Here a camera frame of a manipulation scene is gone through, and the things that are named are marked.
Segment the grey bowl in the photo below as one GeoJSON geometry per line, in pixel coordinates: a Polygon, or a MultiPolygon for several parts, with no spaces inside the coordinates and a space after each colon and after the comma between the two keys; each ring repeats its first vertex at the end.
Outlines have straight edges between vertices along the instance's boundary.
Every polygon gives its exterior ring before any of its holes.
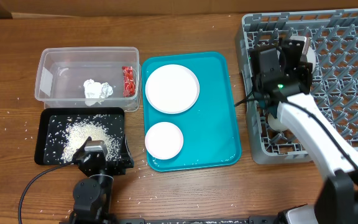
{"type": "Polygon", "coordinates": [[[312,64],[312,72],[316,70],[316,54],[311,47],[311,39],[309,37],[293,35],[290,40],[299,40],[304,42],[304,47],[301,53],[301,62],[308,62],[312,64]]]}

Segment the rice pile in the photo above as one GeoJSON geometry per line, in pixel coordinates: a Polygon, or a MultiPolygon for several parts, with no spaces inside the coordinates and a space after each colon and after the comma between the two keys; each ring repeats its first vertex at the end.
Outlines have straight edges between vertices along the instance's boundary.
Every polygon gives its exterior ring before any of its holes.
{"type": "Polygon", "coordinates": [[[115,161],[119,158],[122,137],[114,134],[112,128],[105,124],[90,122],[79,122],[70,124],[63,135],[63,153],[61,160],[68,162],[73,159],[74,153],[85,143],[88,138],[93,141],[104,141],[107,148],[107,161],[115,161]]]}

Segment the white paper cup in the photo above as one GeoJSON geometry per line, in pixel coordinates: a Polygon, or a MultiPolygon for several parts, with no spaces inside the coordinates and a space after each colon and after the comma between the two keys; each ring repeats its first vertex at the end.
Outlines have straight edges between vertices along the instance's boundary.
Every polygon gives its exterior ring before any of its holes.
{"type": "Polygon", "coordinates": [[[271,113],[268,114],[268,125],[272,130],[277,132],[286,131],[288,129],[278,118],[274,118],[271,113]]]}

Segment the white tissue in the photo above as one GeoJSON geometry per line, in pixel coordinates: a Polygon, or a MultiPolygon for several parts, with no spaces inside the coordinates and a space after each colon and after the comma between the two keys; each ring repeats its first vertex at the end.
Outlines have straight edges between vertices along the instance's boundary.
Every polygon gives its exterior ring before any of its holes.
{"type": "Polygon", "coordinates": [[[109,83],[96,82],[93,79],[86,80],[83,84],[86,106],[101,104],[106,98],[113,94],[113,88],[109,83]]]}

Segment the small pink plate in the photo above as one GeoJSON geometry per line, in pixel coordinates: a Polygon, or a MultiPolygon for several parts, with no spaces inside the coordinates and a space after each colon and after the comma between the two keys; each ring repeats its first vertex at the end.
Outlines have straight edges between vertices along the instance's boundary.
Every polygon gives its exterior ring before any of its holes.
{"type": "Polygon", "coordinates": [[[174,158],[184,144],[183,134],[178,126],[169,122],[154,124],[145,135],[145,148],[154,158],[168,160],[174,158]]]}

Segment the red snack wrapper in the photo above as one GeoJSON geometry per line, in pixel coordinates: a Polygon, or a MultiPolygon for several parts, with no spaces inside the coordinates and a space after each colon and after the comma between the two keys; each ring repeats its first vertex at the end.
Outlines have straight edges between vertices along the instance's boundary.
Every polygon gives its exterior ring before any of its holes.
{"type": "Polygon", "coordinates": [[[124,74],[124,89],[123,96],[131,97],[135,94],[135,79],[134,79],[134,70],[132,67],[123,66],[122,71],[124,74]]]}

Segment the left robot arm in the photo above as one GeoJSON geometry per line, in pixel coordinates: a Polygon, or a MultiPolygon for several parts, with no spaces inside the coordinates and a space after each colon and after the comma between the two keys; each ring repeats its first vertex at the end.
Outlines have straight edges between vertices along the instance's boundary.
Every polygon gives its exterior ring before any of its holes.
{"type": "Polygon", "coordinates": [[[106,143],[87,138],[74,153],[73,162],[87,178],[80,180],[73,189],[74,206],[70,223],[119,223],[109,212],[114,177],[124,175],[134,167],[134,160],[127,146],[127,139],[119,142],[118,158],[108,161],[106,143]]]}

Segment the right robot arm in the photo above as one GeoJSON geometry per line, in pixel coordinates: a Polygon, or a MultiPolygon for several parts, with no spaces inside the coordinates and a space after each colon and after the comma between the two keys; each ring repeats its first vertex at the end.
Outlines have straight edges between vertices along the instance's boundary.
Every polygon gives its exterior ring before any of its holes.
{"type": "Polygon", "coordinates": [[[314,205],[279,212],[275,223],[358,223],[358,152],[310,94],[309,46],[302,37],[249,50],[253,99],[296,136],[324,181],[314,205]]]}

